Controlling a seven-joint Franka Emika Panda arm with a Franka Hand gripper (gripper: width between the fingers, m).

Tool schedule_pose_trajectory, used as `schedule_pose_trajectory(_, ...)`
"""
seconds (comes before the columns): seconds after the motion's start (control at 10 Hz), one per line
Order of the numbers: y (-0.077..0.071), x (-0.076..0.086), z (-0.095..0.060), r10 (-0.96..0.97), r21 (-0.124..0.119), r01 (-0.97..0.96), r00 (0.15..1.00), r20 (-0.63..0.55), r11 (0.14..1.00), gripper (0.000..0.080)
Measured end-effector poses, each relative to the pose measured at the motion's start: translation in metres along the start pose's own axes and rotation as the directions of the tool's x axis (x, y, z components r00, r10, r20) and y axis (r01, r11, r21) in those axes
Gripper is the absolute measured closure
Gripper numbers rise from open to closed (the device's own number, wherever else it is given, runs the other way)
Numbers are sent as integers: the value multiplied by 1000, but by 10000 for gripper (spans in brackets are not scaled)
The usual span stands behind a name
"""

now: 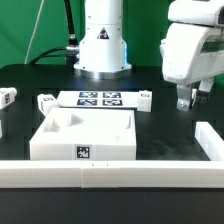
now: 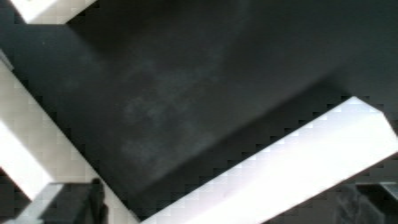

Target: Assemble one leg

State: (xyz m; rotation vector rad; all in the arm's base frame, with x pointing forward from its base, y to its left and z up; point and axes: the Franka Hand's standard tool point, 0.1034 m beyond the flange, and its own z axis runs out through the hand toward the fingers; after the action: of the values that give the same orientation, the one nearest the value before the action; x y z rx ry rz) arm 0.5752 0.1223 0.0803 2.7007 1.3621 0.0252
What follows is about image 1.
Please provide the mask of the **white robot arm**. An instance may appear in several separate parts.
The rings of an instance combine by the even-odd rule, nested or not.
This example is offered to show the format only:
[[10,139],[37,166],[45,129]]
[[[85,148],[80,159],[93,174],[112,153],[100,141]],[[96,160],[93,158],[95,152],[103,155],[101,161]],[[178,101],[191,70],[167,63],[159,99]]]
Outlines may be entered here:
[[[85,0],[85,36],[77,75],[113,79],[131,70],[122,38],[123,0]],[[177,85],[177,109],[204,101],[214,77],[224,74],[224,0],[174,0],[172,22],[161,41],[163,78]]]

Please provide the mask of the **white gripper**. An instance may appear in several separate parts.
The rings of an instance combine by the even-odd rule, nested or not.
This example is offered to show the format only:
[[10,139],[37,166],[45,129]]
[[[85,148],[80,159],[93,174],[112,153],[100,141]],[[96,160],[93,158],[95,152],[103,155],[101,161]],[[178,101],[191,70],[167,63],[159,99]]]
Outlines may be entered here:
[[161,44],[162,73],[177,86],[177,109],[187,112],[192,106],[192,86],[201,81],[198,103],[206,103],[214,77],[224,73],[224,30],[199,25],[173,23]]

